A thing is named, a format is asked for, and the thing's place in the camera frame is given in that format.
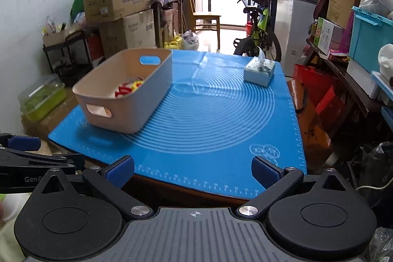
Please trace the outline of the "beige plastic storage bin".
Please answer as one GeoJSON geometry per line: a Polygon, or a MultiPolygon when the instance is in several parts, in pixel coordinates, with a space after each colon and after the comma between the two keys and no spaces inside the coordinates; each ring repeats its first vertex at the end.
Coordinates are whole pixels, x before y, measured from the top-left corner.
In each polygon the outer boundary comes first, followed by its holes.
{"type": "Polygon", "coordinates": [[[134,134],[171,86],[171,50],[125,49],[89,72],[72,91],[91,125],[134,134]]]}

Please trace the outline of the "red yellow toy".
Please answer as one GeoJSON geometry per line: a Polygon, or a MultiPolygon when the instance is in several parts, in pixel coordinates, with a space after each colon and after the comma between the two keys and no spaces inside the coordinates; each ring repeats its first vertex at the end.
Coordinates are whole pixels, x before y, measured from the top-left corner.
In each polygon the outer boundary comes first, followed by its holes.
{"type": "Polygon", "coordinates": [[[136,80],[130,83],[122,83],[122,85],[118,86],[117,90],[114,92],[114,97],[118,98],[126,96],[127,94],[131,94],[138,90],[143,83],[144,81],[142,80],[136,80]]]}

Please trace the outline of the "brown printed cardboard box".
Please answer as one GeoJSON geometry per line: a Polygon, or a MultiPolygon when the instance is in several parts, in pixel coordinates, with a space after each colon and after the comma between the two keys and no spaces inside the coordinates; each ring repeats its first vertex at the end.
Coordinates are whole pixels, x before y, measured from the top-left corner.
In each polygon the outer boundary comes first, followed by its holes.
{"type": "Polygon", "coordinates": [[[41,140],[48,141],[48,135],[77,105],[78,102],[76,97],[70,96],[39,122],[31,122],[23,114],[21,116],[21,124],[25,130],[26,135],[38,137],[41,140]]]}

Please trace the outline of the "green lidded plastic container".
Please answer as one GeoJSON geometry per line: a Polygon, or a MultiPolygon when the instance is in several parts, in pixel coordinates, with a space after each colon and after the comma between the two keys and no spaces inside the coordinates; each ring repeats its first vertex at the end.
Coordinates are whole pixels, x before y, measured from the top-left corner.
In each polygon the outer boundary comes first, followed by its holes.
{"type": "Polygon", "coordinates": [[[19,96],[20,111],[31,122],[41,121],[67,97],[65,84],[57,74],[41,77],[19,96]]]}

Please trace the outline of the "blue silicone table mat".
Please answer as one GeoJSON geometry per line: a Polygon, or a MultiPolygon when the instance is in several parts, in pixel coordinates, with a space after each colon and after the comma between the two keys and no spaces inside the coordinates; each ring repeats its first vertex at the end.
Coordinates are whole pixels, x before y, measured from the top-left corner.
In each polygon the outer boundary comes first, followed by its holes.
{"type": "Polygon", "coordinates": [[[250,199],[263,192],[251,174],[255,156],[300,170],[306,160],[281,65],[263,87],[244,81],[248,62],[241,56],[175,51],[172,87],[138,133],[92,126],[77,107],[49,139],[105,164],[132,156],[139,176],[250,199]]]}

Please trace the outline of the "red paper bag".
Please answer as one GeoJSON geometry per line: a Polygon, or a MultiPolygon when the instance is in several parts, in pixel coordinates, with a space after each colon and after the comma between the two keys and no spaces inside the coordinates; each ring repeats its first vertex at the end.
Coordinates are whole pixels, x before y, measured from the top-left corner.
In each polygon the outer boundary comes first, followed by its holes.
{"type": "Polygon", "coordinates": [[[334,76],[314,67],[295,65],[288,82],[308,166],[323,164],[333,152],[328,133],[347,113],[341,87],[334,76]]]}

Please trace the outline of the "blue white tissue box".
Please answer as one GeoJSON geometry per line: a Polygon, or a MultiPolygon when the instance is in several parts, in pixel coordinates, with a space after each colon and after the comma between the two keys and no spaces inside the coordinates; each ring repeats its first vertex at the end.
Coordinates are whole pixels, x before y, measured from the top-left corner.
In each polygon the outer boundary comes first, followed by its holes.
{"type": "Polygon", "coordinates": [[[276,62],[267,59],[265,52],[259,49],[258,56],[255,56],[245,67],[243,79],[248,83],[258,84],[267,87],[274,75],[276,62]]]}

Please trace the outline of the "black metal shelf rack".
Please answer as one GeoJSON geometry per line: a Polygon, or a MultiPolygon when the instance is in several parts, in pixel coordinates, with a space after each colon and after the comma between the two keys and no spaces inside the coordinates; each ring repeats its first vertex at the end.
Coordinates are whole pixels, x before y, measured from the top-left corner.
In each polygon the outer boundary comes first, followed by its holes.
{"type": "Polygon", "coordinates": [[[69,35],[65,42],[46,47],[43,44],[49,68],[57,74],[66,87],[72,87],[87,73],[105,61],[105,55],[92,61],[87,37],[90,34],[100,36],[99,30],[80,30],[69,35]]]}

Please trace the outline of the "open cardboard box on rack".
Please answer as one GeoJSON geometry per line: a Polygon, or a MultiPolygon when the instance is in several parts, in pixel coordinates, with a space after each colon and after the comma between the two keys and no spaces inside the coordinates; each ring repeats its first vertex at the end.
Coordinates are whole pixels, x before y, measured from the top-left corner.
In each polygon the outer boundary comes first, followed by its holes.
{"type": "Polygon", "coordinates": [[[44,36],[43,37],[43,44],[46,47],[61,44],[61,43],[65,42],[65,39],[69,35],[76,33],[77,31],[80,31],[81,29],[82,28],[81,28],[80,24],[76,23],[69,28],[65,28],[64,30],[59,31],[58,33],[53,33],[51,35],[44,36]]]}

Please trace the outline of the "red white appliance box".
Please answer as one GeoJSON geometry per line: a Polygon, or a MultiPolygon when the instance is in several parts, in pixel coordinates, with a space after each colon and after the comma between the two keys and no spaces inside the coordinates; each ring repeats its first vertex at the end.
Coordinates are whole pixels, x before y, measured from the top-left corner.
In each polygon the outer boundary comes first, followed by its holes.
{"type": "Polygon", "coordinates": [[[87,43],[92,61],[104,56],[103,45],[100,36],[90,34],[87,37],[87,43]]]}

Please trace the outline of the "yellow plastic jug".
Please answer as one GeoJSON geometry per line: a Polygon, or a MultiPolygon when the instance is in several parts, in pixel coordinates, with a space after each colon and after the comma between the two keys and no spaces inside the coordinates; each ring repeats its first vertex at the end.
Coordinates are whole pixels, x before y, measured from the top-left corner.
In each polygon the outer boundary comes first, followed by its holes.
{"type": "Polygon", "coordinates": [[[176,49],[176,50],[184,49],[183,38],[180,35],[176,35],[171,41],[164,42],[164,48],[165,49],[176,49]]]}

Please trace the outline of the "large stacked cardboard box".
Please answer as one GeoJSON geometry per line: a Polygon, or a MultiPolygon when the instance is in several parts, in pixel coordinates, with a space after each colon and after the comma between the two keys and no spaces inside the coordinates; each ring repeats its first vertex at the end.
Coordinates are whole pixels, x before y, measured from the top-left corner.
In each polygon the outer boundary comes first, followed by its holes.
{"type": "Polygon", "coordinates": [[[124,49],[156,47],[152,9],[99,26],[105,58],[124,49]]]}

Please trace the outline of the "white chest freezer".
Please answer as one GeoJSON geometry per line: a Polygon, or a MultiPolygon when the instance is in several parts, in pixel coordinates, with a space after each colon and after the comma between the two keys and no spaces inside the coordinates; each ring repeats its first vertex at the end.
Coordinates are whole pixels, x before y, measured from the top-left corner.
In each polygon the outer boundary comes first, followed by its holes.
{"type": "Polygon", "coordinates": [[[277,0],[274,32],[281,45],[285,76],[291,77],[295,65],[304,62],[303,50],[317,3],[318,0],[277,0]]]}

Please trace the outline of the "teal plastic crate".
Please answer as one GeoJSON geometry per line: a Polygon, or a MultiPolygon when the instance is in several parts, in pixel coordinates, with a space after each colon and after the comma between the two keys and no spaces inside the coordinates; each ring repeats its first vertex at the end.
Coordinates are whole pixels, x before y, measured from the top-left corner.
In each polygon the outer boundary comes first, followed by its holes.
{"type": "Polygon", "coordinates": [[[392,20],[352,7],[354,22],[349,56],[367,72],[379,71],[378,53],[385,44],[392,44],[392,20]]]}

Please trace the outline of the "green black bicycle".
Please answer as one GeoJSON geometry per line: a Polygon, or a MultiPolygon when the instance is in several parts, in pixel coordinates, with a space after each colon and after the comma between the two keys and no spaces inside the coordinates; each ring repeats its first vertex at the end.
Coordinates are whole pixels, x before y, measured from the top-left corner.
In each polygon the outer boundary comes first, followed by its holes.
{"type": "Polygon", "coordinates": [[[233,42],[234,55],[255,57],[263,52],[265,57],[276,62],[282,60],[282,49],[274,32],[272,11],[273,0],[238,0],[244,3],[243,12],[251,22],[247,37],[233,42]]]}

